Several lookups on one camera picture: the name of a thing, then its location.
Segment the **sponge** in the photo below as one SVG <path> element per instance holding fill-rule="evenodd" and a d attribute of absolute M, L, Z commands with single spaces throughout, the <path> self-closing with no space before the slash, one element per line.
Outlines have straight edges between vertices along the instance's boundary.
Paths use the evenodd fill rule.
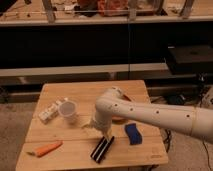
<path fill-rule="evenodd" d="M 130 145 L 136 145 L 136 144 L 142 143 L 142 135 L 137 130 L 135 123 L 125 125 L 125 132 L 127 133 L 129 137 Z"/>

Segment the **wooden tabletop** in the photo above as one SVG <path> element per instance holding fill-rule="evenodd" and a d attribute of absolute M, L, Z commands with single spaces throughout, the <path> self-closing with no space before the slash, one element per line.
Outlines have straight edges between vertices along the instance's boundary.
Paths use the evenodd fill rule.
<path fill-rule="evenodd" d="M 82 129 L 95 112 L 95 101 L 111 86 L 120 87 L 132 101 L 149 103 L 146 86 L 143 81 L 107 81 L 85 83 L 45 84 L 40 94 L 25 143 L 21 150 L 16 170 L 73 170 L 112 167 L 131 167 L 168 162 L 162 137 L 158 128 L 136 122 L 143 136 L 143 143 L 130 146 L 124 131 L 124 124 L 112 125 L 115 141 L 101 164 L 95 163 L 90 154 L 102 135 L 95 129 Z M 57 116 L 44 125 L 38 114 L 58 99 L 68 97 L 77 104 L 77 122 L 68 125 L 64 118 Z M 63 140 L 63 145 L 51 153 L 36 158 L 27 151 Z"/>

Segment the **paper cup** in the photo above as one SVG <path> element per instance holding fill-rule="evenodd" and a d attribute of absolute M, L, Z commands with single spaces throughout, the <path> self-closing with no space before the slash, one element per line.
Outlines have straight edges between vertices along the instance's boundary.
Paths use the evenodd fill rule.
<path fill-rule="evenodd" d="M 73 124 L 76 121 L 76 104 L 71 101 L 65 101 L 58 107 L 58 113 L 69 123 Z"/>

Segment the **orange carrot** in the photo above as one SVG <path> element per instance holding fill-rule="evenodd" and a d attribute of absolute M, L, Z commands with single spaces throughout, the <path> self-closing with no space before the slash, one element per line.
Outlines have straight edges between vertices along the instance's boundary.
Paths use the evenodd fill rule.
<path fill-rule="evenodd" d="M 43 155 L 49 153 L 50 151 L 60 147 L 62 144 L 63 144 L 63 141 L 57 141 L 54 144 L 48 144 L 35 149 L 33 152 L 27 152 L 27 153 L 30 155 L 34 155 L 36 157 L 42 157 Z"/>

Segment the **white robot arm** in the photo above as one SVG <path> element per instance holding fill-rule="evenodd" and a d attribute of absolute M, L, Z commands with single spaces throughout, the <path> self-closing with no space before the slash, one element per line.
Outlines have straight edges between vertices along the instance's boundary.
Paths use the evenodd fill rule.
<path fill-rule="evenodd" d="M 90 126 L 101 131 L 106 138 L 109 138 L 112 115 L 116 115 L 213 143 L 212 110 L 135 103 L 122 100 L 122 97 L 122 91 L 118 87 L 112 87 L 96 101 L 96 113 L 90 121 Z"/>

